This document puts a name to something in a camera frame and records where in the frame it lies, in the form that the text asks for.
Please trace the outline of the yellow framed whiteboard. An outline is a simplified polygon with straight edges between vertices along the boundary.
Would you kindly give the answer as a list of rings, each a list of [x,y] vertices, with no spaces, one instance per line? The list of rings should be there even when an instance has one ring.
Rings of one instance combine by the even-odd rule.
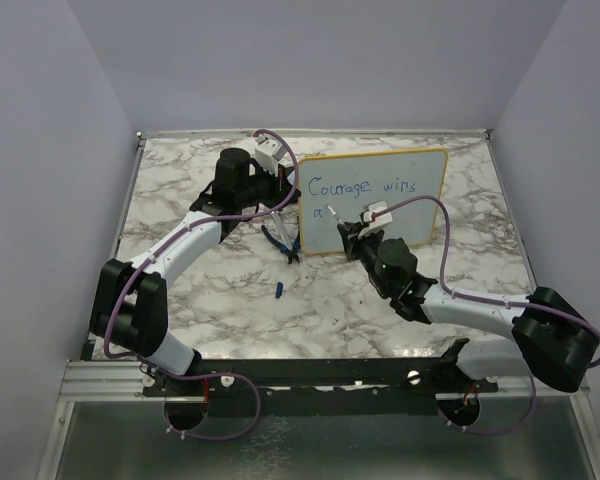
[[[440,147],[305,157],[299,162],[299,230],[306,255],[341,253],[334,210],[358,222],[370,205],[439,198],[449,153]]]

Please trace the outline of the blue marker cap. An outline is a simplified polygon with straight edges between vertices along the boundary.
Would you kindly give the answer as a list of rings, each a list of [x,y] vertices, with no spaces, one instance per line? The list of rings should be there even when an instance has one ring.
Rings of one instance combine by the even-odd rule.
[[[280,299],[283,294],[284,285],[282,282],[278,282],[276,285],[275,298]]]

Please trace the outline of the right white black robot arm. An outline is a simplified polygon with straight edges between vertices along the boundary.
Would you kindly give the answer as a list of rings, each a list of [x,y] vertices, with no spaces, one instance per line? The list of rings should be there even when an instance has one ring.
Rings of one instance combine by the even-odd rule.
[[[417,271],[417,257],[403,239],[387,239],[363,223],[340,221],[348,260],[359,262],[378,295],[403,319],[455,324],[491,333],[497,341],[461,348],[439,367],[441,383],[461,391],[474,379],[531,374],[566,393],[580,388],[600,338],[558,292],[538,287],[522,297],[460,292]]]

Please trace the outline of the aluminium frame rail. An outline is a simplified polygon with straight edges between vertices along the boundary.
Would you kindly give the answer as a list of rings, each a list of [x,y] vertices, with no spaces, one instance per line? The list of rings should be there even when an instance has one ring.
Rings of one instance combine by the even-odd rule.
[[[64,402],[141,401],[144,375],[139,362],[76,361],[65,366],[58,400]]]

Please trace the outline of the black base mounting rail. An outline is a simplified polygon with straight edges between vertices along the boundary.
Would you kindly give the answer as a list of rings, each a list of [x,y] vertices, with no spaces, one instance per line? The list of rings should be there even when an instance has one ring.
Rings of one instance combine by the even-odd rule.
[[[435,415],[438,395],[458,399],[473,386],[480,393],[497,390],[470,379],[453,360],[435,357],[205,360],[202,371],[247,377],[263,416]]]

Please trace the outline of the blue handled pliers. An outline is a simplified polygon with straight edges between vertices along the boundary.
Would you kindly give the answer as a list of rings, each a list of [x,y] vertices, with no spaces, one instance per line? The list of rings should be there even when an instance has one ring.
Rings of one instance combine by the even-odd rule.
[[[265,225],[261,226],[261,231],[264,234],[267,241],[286,257],[288,265],[291,265],[293,262],[300,263],[300,233],[296,234],[296,237],[291,243],[291,246],[287,246],[283,241],[276,239]]]

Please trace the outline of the blue whiteboard marker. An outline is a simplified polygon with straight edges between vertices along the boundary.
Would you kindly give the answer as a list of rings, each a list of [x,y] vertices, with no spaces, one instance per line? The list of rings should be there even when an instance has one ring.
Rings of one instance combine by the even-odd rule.
[[[335,222],[338,225],[344,224],[344,221],[342,220],[342,218],[339,216],[339,214],[336,212],[336,210],[331,205],[327,204],[326,209],[329,211],[329,213],[332,215],[332,217],[334,218]]]

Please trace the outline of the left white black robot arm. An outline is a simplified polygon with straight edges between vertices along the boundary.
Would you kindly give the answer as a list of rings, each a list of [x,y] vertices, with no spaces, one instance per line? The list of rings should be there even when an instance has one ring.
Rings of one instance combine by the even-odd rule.
[[[261,135],[254,152],[221,151],[213,180],[183,220],[156,245],[132,260],[109,260],[101,269],[89,330],[104,345],[122,348],[166,372],[166,382],[186,395],[200,385],[200,353],[169,330],[167,293],[202,254],[219,245],[248,209],[272,214],[299,193],[288,180],[282,158],[289,149]]]

